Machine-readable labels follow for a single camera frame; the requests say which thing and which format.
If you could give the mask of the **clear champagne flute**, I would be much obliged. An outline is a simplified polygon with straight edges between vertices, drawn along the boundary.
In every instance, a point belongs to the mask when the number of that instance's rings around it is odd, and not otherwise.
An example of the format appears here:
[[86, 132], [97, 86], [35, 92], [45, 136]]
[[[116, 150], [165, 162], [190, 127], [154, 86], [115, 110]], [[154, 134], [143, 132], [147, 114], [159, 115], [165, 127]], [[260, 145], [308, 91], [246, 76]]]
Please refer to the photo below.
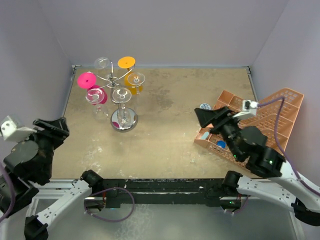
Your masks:
[[136, 112], [127, 106], [131, 98], [131, 91], [125, 87], [118, 87], [112, 93], [112, 100], [117, 104], [117, 110], [112, 113], [110, 122], [119, 132], [132, 130], [138, 122]]
[[128, 83], [135, 88], [140, 87], [145, 82], [145, 80], [145, 75], [140, 72], [133, 72], [127, 78]]

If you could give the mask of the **yellow plastic wine glass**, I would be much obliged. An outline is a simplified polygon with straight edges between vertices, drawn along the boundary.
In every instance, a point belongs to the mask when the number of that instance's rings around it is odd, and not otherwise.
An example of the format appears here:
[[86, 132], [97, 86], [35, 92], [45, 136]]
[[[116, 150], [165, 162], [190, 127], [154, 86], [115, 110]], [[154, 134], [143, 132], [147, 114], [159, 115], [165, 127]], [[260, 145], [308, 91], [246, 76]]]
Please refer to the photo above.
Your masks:
[[118, 60], [117, 65], [119, 68], [127, 70], [127, 73], [123, 76], [124, 85], [130, 90], [132, 95], [139, 95], [143, 90], [146, 77], [144, 74], [134, 71], [136, 59], [132, 56], [124, 56]]

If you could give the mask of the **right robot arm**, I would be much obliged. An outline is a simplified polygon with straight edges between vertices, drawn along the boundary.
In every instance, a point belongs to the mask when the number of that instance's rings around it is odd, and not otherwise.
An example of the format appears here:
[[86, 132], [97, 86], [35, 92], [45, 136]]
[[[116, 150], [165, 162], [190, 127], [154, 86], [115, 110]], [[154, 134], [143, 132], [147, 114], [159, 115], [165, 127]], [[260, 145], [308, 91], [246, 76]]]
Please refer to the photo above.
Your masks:
[[216, 110], [195, 108], [201, 127], [212, 125], [209, 132], [221, 135], [237, 162], [246, 162], [251, 173], [273, 181], [278, 186], [265, 186], [235, 171], [228, 171], [222, 190], [228, 196], [236, 193], [261, 198], [294, 213], [301, 222], [320, 225], [320, 188], [303, 177], [289, 160], [267, 146], [267, 136], [255, 126], [240, 128], [238, 123], [257, 114], [257, 102], [247, 100], [242, 110], [235, 112], [224, 106]]

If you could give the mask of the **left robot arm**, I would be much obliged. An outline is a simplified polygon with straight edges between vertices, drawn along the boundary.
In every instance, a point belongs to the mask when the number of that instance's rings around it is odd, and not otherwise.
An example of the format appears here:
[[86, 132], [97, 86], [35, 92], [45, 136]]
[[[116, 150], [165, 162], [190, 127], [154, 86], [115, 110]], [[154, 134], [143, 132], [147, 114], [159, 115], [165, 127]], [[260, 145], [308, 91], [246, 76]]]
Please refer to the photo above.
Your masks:
[[28, 216], [37, 186], [48, 184], [52, 177], [55, 150], [70, 135], [65, 117], [56, 120], [36, 119], [33, 128], [8, 115], [0, 123], [0, 135], [15, 142], [0, 165], [0, 238], [2, 240], [46, 240], [49, 231], [78, 201], [103, 191], [103, 178], [93, 170], [80, 179], [54, 204]]

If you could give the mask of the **clear wine glass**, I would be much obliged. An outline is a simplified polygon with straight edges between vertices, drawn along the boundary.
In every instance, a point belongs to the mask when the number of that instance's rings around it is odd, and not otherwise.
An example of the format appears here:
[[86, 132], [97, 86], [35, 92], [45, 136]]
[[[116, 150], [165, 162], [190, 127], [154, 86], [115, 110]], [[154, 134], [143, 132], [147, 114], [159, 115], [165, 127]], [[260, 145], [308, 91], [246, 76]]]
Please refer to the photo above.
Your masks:
[[108, 79], [113, 75], [113, 64], [107, 57], [100, 57], [94, 61], [94, 68], [97, 69], [97, 74]]
[[86, 92], [85, 99], [92, 106], [93, 118], [99, 122], [109, 119], [109, 111], [106, 106], [107, 95], [100, 88], [92, 88]]

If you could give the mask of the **pink plastic wine glass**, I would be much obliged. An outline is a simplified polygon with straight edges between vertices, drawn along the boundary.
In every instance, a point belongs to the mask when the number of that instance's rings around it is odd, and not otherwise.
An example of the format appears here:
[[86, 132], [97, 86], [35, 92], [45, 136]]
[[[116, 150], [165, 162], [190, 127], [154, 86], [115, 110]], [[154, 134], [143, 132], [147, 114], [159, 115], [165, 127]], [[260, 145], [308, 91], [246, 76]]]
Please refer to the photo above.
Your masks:
[[90, 89], [101, 89], [106, 95], [105, 90], [96, 84], [97, 76], [92, 72], [84, 72], [77, 78], [77, 85], [86, 90], [86, 93]]

